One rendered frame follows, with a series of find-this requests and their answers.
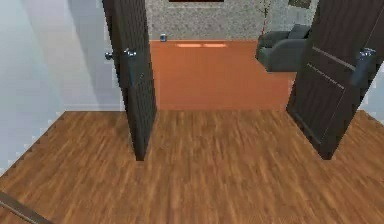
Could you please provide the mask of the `dark brown room door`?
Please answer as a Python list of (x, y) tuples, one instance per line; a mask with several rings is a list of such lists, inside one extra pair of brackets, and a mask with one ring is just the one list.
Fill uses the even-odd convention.
[[(360, 60), (363, 48), (374, 60)], [(319, 156), (332, 158), (381, 64), (384, 0), (319, 0), (286, 107)]]
[[(102, 0), (102, 4), (134, 154), (143, 161), (157, 113), (145, 0)], [(137, 55), (125, 55), (127, 48)]]

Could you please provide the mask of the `thin floor lamp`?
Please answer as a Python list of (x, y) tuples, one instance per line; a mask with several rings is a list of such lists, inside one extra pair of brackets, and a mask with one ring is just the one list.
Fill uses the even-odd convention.
[(271, 6), (271, 0), (261, 0), (260, 11), (261, 11), (261, 13), (263, 14), (263, 17), (264, 17), (261, 34), (265, 33), (267, 16), (268, 16), (268, 13), (269, 13), (270, 6)]

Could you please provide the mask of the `dark framed wall picture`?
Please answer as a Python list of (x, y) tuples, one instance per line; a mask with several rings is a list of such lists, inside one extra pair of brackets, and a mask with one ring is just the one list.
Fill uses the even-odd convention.
[(290, 6), (308, 9), (311, 4), (311, 0), (288, 0)]

